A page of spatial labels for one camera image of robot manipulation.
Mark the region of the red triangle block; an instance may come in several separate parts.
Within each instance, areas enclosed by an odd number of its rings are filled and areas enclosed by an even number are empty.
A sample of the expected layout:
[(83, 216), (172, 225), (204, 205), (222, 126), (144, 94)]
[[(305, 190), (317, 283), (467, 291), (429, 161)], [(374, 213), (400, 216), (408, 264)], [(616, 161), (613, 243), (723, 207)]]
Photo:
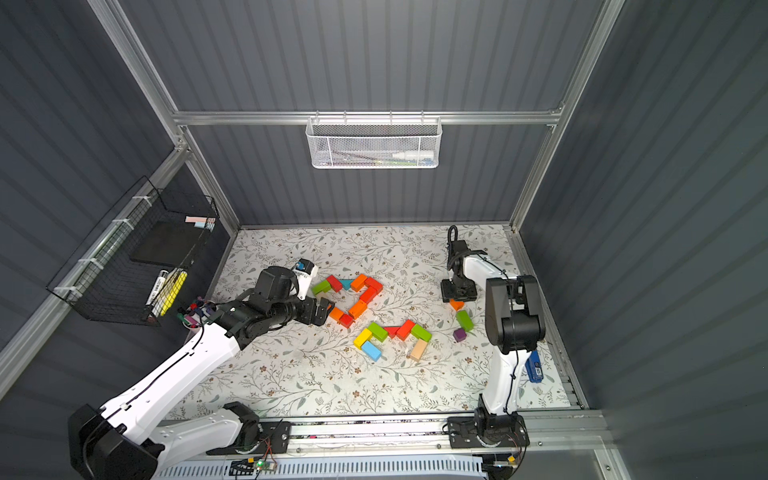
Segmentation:
[(394, 338), (394, 337), (396, 337), (398, 335), (400, 327), (399, 326), (385, 327), (384, 330), (387, 332), (387, 334), (388, 334), (388, 336), (390, 338)]

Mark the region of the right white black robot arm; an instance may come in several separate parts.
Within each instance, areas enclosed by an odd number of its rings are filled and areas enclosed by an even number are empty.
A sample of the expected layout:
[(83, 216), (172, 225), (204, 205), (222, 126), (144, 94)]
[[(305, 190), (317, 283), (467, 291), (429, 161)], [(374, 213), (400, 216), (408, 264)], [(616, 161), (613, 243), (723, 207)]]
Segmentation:
[(462, 443), (524, 449), (530, 440), (518, 412), (518, 389), (526, 362), (546, 335), (538, 281), (532, 275), (510, 276), (486, 251), (460, 240), (454, 227), (449, 229), (446, 268), (452, 276), (441, 281), (442, 301), (475, 301), (483, 291), (484, 331), (494, 348), (473, 428)]

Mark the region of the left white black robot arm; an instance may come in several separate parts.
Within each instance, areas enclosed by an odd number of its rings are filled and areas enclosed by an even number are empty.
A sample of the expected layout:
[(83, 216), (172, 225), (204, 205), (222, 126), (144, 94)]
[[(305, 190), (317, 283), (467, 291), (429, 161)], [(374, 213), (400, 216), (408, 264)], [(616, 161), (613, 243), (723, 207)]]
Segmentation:
[(211, 450), (251, 453), (265, 444), (269, 435), (258, 415), (238, 401), (201, 419), (161, 423), (205, 377), (257, 338), (292, 321), (324, 325), (333, 303), (308, 294), (318, 270), (304, 258), (291, 269), (265, 268), (253, 288), (217, 304), (191, 340), (134, 386), (100, 407), (76, 410), (67, 423), (72, 468), (84, 479), (150, 479)]

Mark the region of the light blue block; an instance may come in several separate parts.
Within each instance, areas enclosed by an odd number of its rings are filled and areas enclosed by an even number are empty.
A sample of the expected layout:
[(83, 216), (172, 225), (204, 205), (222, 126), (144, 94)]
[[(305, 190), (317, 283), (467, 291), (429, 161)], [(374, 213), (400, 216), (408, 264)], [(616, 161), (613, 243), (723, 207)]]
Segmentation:
[(378, 361), (382, 356), (381, 350), (370, 341), (366, 341), (362, 344), (361, 351), (374, 362)]

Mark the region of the small red block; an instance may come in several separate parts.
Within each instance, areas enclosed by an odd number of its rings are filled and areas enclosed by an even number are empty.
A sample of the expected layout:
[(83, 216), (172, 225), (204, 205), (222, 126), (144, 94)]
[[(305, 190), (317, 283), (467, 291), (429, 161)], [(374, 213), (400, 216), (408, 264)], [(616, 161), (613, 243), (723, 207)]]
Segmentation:
[(347, 313), (342, 314), (338, 319), (338, 323), (346, 329), (350, 329), (354, 322), (355, 319)]

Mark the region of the red rectangular block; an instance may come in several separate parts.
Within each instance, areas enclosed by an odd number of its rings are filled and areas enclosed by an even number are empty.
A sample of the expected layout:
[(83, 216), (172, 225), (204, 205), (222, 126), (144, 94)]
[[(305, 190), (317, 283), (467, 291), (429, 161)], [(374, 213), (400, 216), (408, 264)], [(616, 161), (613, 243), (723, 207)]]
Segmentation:
[(359, 300), (366, 305), (370, 304), (376, 296), (379, 294), (379, 290), (373, 287), (368, 287), (360, 296)]
[(382, 289), (383, 289), (382, 284), (379, 281), (377, 281), (374, 278), (372, 278), (372, 277), (367, 277), (365, 279), (365, 285), (368, 288), (375, 290), (376, 292), (381, 292)]

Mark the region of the orange rectangular block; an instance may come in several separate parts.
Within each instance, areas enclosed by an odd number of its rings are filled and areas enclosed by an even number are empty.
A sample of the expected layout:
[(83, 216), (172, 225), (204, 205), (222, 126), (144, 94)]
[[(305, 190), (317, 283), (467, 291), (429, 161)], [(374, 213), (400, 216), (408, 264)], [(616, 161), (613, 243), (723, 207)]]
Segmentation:
[(355, 291), (359, 292), (361, 289), (363, 289), (366, 286), (367, 276), (364, 274), (358, 275), (350, 284), (350, 288)]

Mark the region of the natural wood block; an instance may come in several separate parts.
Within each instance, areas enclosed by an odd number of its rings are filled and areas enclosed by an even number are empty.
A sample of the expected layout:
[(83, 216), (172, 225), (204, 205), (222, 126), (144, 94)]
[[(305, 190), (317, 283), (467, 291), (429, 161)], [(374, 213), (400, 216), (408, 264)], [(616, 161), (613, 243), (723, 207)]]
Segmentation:
[(427, 341), (418, 339), (412, 350), (409, 352), (408, 358), (414, 361), (420, 361), (425, 353), (427, 346)]

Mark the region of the yellow block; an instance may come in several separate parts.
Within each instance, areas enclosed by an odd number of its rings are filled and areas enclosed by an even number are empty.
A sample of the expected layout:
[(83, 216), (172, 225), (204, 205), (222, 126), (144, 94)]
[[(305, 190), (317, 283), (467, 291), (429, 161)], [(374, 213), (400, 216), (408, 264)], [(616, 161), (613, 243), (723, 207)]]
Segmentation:
[(354, 346), (357, 349), (362, 349), (363, 345), (368, 342), (372, 337), (372, 332), (368, 328), (364, 328), (354, 340)]

